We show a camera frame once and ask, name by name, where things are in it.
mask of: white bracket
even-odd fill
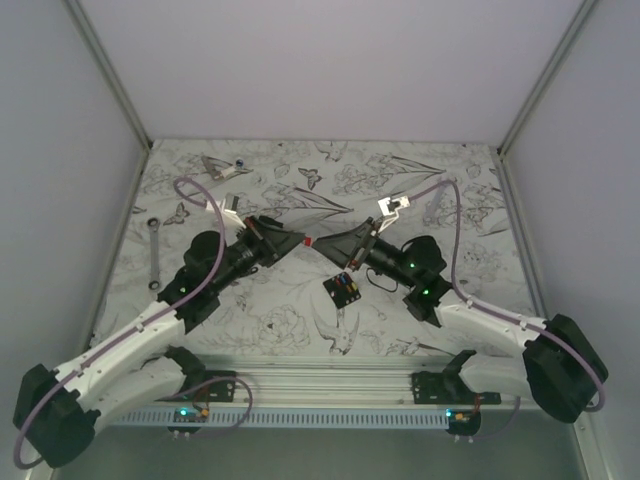
[[[376,234],[381,233],[398,218],[400,218],[398,210],[407,208],[410,203],[409,197],[405,195],[404,197],[397,197],[393,200],[391,199],[391,197],[385,197],[381,200],[378,200],[378,205],[380,206],[380,211],[382,212],[383,218],[382,225],[380,225],[380,228],[377,230]]]
[[[247,228],[242,219],[238,216],[238,201],[239,198],[232,193],[227,194],[227,196],[216,202],[220,212],[222,213],[222,219],[224,220],[225,227],[235,227],[240,229]],[[207,202],[207,210],[213,212],[213,205],[210,202]]]

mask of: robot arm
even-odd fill
[[[368,218],[353,230],[317,239],[313,248],[340,268],[367,265],[407,287],[404,303],[418,321],[468,332],[508,355],[463,352],[442,373],[421,372],[427,377],[421,395],[432,400],[424,403],[466,403],[461,400],[470,393],[500,392],[532,398],[557,420],[575,422],[597,391],[593,375],[599,382],[608,377],[575,322],[563,315],[552,320],[526,317],[459,294],[440,276],[447,264],[433,237],[416,237],[402,250],[380,238],[380,232],[398,219],[398,210],[409,206],[409,199],[385,198],[379,204],[382,218]]]
[[[206,231],[193,239],[184,254],[185,265],[157,301],[129,325],[55,369],[40,364],[24,375],[13,418],[18,428],[56,390],[26,433],[51,467],[76,458],[123,413],[204,380],[202,363],[186,349],[170,346],[220,306],[218,295],[231,282],[249,274],[256,264],[272,266],[304,239],[304,234],[285,231],[267,217],[248,217],[244,225],[238,240],[224,250],[215,275],[191,300],[170,309],[210,275],[222,241],[217,232]],[[145,359],[163,350],[163,356],[140,368]]]

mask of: table surface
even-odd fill
[[[206,166],[222,169],[244,161],[226,180],[214,181]],[[211,212],[183,202],[175,177],[188,175],[217,199],[240,197],[239,215],[267,215],[286,228],[318,237],[354,228],[379,216],[377,200],[416,193],[439,179],[455,179],[463,202],[458,278],[483,300],[531,314],[531,302],[510,231],[490,150],[482,145],[397,142],[160,140],[154,144],[108,289],[92,344],[133,320],[155,294],[149,291],[149,233],[158,217],[160,270],[167,284],[183,265],[191,239],[215,229]],[[402,211],[383,233],[397,246],[432,235],[450,265],[455,197],[445,189]],[[227,241],[233,241],[228,232]],[[443,355],[473,348],[499,354],[462,331],[416,321],[400,286],[388,293],[371,285],[365,269],[351,273],[362,298],[344,309],[338,328],[334,304],[322,282],[340,270],[300,245],[274,267],[261,268],[220,295],[221,306],[181,345],[200,355],[349,357]],[[449,272],[443,273],[449,279]],[[374,280],[386,287],[385,277]]]

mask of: wrench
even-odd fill
[[[158,229],[160,220],[152,217],[147,220],[149,227],[149,239],[151,240],[151,273],[149,275],[149,290],[156,291],[160,288],[160,247],[158,244]]]

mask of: white wall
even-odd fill
[[[84,0],[152,137],[498,145],[581,0]]]
[[[3,480],[25,475],[11,462],[21,376],[78,348],[139,154],[62,2],[1,2]]]
[[[610,370],[604,412],[640,469],[640,2],[601,2],[508,159],[552,312]]]

